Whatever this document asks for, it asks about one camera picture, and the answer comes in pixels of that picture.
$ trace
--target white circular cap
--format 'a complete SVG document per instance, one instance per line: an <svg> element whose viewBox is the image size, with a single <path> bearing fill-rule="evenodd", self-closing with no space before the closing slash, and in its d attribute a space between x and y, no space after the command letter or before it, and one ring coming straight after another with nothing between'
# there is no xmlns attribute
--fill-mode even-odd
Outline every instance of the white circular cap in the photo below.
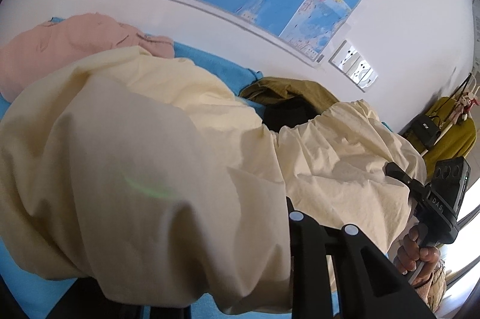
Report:
<svg viewBox="0 0 480 319"><path fill-rule="evenodd" d="M346 225L345 232L349 235L356 235L359 232L359 228L355 225Z"/></svg>
<svg viewBox="0 0 480 319"><path fill-rule="evenodd" d="M294 221L296 221L296 222L299 222L300 220L303 219L303 213L298 212L297 210L295 210L295 211L293 211L293 212L290 212L289 217L291 218L291 220L294 220Z"/></svg>

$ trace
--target hand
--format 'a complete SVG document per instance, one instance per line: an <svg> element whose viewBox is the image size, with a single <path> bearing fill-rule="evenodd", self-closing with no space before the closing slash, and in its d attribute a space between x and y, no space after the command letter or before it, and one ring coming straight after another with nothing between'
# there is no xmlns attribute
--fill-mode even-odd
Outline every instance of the hand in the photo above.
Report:
<svg viewBox="0 0 480 319"><path fill-rule="evenodd" d="M428 281L440 260L440 250L436 247L424 247L420 250L417 245L418 237L418 228L413 226L410 228L409 233L404 236L403 245L399 247L394 260L394 265L402 274L407 274L407 271L415 271L417 269L415 261L420 259L425 262L423 269L414 280L413 286L421 285L423 282Z"/></svg>

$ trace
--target pink clothing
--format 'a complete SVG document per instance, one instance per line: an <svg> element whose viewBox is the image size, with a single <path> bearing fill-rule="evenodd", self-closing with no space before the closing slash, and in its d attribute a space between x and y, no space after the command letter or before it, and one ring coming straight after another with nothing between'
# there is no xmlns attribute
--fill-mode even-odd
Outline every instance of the pink clothing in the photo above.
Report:
<svg viewBox="0 0 480 319"><path fill-rule="evenodd" d="M12 102L28 85L86 56L139 45L153 56L173 58L173 41L146 36L109 16L87 13L45 22L0 48L0 94Z"/></svg>

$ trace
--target cream fabric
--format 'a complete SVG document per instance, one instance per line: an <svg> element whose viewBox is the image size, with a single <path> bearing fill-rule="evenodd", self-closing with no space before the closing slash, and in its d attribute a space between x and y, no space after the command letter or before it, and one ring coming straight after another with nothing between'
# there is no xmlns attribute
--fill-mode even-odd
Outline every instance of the cream fabric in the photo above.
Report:
<svg viewBox="0 0 480 319"><path fill-rule="evenodd" d="M0 122L0 234L23 269L95 277L116 301L285 310L285 196L386 251L410 213L389 161L425 179L364 102L276 135L191 61L111 50L30 85Z"/></svg>

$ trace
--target wall socket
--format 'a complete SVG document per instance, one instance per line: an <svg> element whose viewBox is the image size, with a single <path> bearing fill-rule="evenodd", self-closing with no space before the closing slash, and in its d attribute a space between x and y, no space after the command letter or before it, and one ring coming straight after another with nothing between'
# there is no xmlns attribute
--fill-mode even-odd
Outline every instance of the wall socket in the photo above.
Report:
<svg viewBox="0 0 480 319"><path fill-rule="evenodd" d="M347 40L330 58L330 63L347 76L363 92L378 78L376 71Z"/></svg>

